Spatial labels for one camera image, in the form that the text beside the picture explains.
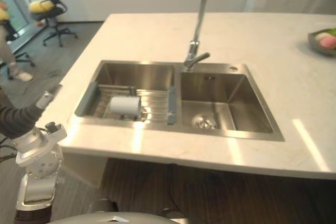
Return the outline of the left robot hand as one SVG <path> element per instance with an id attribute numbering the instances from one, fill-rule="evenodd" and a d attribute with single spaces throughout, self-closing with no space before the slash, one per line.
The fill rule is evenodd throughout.
<path id="1" fill-rule="evenodd" d="M 16 108 L 1 89 L 1 134 L 13 140 L 31 131 L 61 88 L 58 84 L 44 91 L 39 99 L 24 108 Z"/>

